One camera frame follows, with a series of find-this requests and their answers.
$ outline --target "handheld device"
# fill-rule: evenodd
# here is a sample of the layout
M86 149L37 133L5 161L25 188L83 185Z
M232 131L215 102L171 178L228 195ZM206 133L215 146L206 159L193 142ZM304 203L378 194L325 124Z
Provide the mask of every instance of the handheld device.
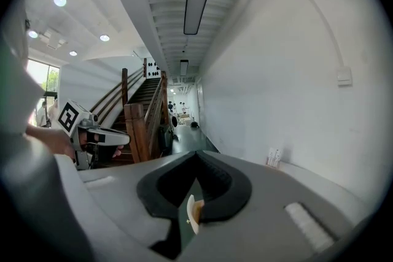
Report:
M127 133L113 129L101 128L97 115L84 109L80 104L68 99L58 122L64 132L70 137L75 148L76 168L91 169L99 158L99 147L114 147L130 143ZM86 132L87 145L81 145L79 136Z

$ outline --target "tree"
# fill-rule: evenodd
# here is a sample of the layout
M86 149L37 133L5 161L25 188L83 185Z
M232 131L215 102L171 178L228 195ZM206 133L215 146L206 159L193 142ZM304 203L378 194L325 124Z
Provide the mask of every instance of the tree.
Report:
M59 72L57 70L51 70L48 75L48 81L41 84L42 89L48 92L56 92L58 77Z

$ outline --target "hallway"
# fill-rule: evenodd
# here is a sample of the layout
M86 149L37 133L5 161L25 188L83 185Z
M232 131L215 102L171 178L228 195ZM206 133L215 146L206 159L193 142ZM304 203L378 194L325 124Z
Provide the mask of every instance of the hallway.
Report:
M209 139L203 134L201 128L191 128L186 125L179 125L174 129L177 139L173 140L171 154L187 152L192 150L209 150L218 152Z

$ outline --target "floor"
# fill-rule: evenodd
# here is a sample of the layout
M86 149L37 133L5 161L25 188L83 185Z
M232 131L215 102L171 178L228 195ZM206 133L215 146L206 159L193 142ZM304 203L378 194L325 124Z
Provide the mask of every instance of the floor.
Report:
M174 129L174 133L177 138L173 140L172 154L193 150L218 152L210 143L208 138L202 133L201 128L191 128L186 125L178 125Z
M218 152L218 150L210 143L200 128L191 128L190 126L179 125L174 129L174 133L177 137L175 137L173 140L172 154L193 150L209 150ZM202 190L197 180L192 185L190 191L187 193L187 196L184 198L184 201L179 208L179 227L182 250L195 236L191 225L187 222L189 219L187 215L187 201L190 195L194 195L196 201L203 199Z

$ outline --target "railing post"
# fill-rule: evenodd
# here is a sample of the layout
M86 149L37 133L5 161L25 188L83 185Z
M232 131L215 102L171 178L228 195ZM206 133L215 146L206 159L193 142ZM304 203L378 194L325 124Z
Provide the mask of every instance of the railing post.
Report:
M164 122L166 125L169 124L169 112L168 112L168 91L166 90L168 87L168 79L166 78L166 73L165 71L161 71L161 88L162 88L162 93L163 93L163 97L162 97L162 106L164 108Z
M122 69L122 99L123 99L123 107L128 102L128 70L127 68Z
M147 58L143 59L143 77L146 78L147 73Z
M131 137L130 147L134 163L150 160L149 141L146 134L143 104L124 106L127 133Z

